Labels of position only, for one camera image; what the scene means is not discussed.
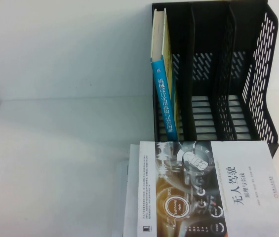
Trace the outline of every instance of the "magazine rack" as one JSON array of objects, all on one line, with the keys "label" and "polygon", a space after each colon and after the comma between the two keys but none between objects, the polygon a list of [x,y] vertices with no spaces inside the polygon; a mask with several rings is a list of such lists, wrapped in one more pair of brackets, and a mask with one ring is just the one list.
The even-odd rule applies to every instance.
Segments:
[{"label": "magazine rack", "polygon": [[[166,8],[180,102],[181,141],[265,140],[278,135],[266,103],[278,20],[267,1],[154,3]],[[155,140],[166,133],[154,84]]]}]

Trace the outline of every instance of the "white book cover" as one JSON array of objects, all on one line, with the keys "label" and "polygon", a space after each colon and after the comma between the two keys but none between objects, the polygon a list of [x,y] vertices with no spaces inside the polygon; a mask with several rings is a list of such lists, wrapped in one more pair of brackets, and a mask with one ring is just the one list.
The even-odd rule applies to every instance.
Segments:
[{"label": "white book cover", "polygon": [[117,189],[115,197],[115,213],[112,237],[122,237],[124,228],[124,214],[127,192],[129,161],[120,161],[117,165]]},{"label": "white book cover", "polygon": [[279,237],[266,142],[141,142],[138,237]]},{"label": "white book cover", "polygon": [[137,236],[139,145],[130,145],[123,237]]}]

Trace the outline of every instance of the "white wall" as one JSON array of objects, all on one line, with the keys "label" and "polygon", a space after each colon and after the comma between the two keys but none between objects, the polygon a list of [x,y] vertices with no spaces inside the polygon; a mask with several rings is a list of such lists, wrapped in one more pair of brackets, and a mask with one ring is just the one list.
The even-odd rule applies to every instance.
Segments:
[{"label": "white wall", "polygon": [[0,101],[151,95],[151,2],[0,0]]}]

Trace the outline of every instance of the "publisher logo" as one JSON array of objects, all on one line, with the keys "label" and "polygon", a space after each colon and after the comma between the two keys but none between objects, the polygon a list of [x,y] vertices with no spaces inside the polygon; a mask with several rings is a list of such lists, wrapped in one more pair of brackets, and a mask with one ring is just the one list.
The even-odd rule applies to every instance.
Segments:
[{"label": "publisher logo", "polygon": [[278,198],[279,197],[279,194],[278,194],[278,190],[277,190],[277,187],[276,187],[276,184],[274,182],[274,179],[272,176],[269,177],[269,180],[270,180],[270,183],[271,183],[271,187],[272,187],[272,191],[273,191],[273,194],[274,194],[274,197],[275,198]]},{"label": "publisher logo", "polygon": [[143,232],[150,232],[151,228],[150,226],[143,226]]}]

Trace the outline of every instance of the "blue book spine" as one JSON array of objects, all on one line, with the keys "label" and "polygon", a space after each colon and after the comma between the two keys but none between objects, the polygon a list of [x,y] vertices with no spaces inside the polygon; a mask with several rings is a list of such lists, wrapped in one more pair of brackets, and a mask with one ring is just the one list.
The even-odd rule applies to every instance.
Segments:
[{"label": "blue book spine", "polygon": [[163,57],[160,61],[152,62],[154,80],[157,88],[162,117],[168,141],[178,141],[178,135],[174,122],[173,105],[170,99],[169,87],[165,73]]}]

